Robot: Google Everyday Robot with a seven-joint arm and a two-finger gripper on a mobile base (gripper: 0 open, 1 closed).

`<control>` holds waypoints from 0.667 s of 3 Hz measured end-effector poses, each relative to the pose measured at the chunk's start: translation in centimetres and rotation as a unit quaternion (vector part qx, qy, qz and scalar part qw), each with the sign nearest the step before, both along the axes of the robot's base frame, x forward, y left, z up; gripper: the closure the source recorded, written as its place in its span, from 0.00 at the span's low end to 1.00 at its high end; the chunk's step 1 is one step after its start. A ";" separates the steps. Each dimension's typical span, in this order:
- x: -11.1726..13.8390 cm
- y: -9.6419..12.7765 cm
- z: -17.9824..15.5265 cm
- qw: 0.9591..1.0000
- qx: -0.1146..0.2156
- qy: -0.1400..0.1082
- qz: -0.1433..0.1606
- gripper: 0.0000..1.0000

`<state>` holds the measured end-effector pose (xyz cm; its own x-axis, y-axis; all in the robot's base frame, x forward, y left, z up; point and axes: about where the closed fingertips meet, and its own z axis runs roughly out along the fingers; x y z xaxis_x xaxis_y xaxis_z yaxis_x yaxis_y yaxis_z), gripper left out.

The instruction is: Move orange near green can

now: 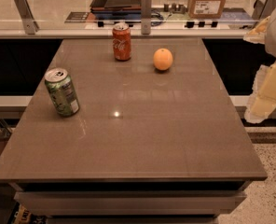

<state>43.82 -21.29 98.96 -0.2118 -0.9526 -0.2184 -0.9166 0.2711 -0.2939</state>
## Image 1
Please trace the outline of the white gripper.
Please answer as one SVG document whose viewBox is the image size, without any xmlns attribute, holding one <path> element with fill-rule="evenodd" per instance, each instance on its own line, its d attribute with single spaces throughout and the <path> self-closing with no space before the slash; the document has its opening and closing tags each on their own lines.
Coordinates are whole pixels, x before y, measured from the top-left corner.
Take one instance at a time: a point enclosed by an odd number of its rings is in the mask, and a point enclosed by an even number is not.
<svg viewBox="0 0 276 224">
<path fill-rule="evenodd" d="M 247 32 L 243 40 L 265 45 L 266 52 L 276 57 L 276 8 L 270 16 Z M 261 65 L 255 75 L 252 94 L 249 96 L 244 118 L 249 123 L 260 123 L 276 108 L 276 62 Z"/>
</svg>

